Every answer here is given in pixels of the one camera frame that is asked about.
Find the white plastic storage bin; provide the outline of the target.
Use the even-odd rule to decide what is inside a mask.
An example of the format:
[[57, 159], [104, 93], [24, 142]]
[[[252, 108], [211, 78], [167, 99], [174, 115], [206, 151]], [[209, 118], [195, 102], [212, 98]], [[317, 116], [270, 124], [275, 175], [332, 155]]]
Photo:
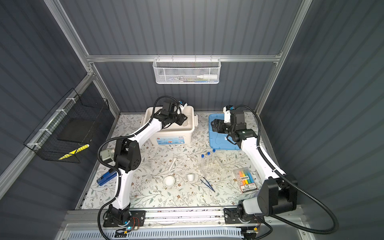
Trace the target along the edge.
[[182, 113], [187, 117], [182, 125], [173, 123], [166, 129], [162, 129], [162, 122], [154, 118], [150, 125], [139, 133], [137, 141], [140, 147], [148, 140], [156, 146], [190, 144], [192, 133], [198, 125], [198, 117], [192, 106], [184, 107]]

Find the blue capped test tube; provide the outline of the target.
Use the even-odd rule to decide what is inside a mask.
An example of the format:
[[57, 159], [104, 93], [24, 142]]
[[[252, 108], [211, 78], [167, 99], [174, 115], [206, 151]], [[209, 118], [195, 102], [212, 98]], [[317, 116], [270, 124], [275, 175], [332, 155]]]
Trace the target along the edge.
[[207, 158], [206, 158], [206, 155], [205, 154], [202, 154], [201, 155], [201, 169], [202, 169], [202, 171], [206, 171], [206, 169], [207, 169]]
[[206, 166], [210, 167], [212, 165], [212, 154], [211, 152], [207, 152], [206, 154]]
[[211, 162], [212, 162], [212, 164], [215, 164], [215, 162], [216, 162], [216, 149], [212, 149]]

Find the small white ceramic crucible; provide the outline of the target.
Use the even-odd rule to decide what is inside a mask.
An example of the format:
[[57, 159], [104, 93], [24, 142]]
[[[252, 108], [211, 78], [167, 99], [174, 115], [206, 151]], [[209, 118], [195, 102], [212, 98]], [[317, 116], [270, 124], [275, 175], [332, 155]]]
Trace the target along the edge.
[[188, 174], [187, 180], [188, 180], [188, 182], [193, 182], [195, 180], [195, 174]]

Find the blue plastic tweezers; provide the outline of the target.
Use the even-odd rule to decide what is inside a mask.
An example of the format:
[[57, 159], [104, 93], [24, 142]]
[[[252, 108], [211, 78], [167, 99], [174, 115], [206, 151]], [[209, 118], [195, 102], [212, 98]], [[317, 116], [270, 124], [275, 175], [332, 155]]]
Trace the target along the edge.
[[214, 190], [214, 188], [212, 187], [212, 185], [209, 183], [209, 181], [208, 181], [205, 177], [203, 177], [202, 179], [200, 179], [200, 181], [201, 181], [207, 188], [209, 188], [211, 191], [213, 191], [214, 193], [216, 192], [216, 191]]

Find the white ceramic mortar bowl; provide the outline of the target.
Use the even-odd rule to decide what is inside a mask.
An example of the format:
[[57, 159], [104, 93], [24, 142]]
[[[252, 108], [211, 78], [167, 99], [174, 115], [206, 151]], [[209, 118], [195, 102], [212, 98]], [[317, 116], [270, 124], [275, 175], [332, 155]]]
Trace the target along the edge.
[[164, 178], [164, 185], [167, 187], [167, 188], [170, 188], [172, 187], [174, 184], [175, 184], [176, 180], [173, 176], [167, 176]]

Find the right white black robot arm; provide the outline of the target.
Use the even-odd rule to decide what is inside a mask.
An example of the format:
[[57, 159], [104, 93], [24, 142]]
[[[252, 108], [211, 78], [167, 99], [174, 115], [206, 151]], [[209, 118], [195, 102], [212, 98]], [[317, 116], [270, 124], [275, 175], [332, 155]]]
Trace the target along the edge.
[[212, 130], [225, 134], [228, 142], [237, 145], [248, 156], [262, 184], [255, 197], [239, 202], [239, 219], [248, 221], [254, 215], [269, 217], [294, 211], [298, 191], [276, 173], [280, 167], [260, 145], [260, 135], [247, 128], [245, 113], [231, 105], [225, 106], [223, 112], [223, 120], [211, 122]]

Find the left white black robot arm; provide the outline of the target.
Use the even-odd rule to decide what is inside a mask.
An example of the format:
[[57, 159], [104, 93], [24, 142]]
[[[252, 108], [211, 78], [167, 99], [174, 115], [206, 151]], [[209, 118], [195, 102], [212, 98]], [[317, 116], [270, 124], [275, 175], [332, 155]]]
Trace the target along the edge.
[[183, 113], [188, 104], [179, 101], [164, 102], [163, 107], [153, 112], [146, 124], [127, 137], [116, 138], [114, 152], [114, 169], [117, 173], [115, 197], [108, 204], [109, 217], [119, 226], [127, 226], [132, 217], [130, 214], [130, 192], [134, 171], [140, 166], [142, 157], [140, 147], [157, 132], [176, 124], [182, 126], [188, 117]]

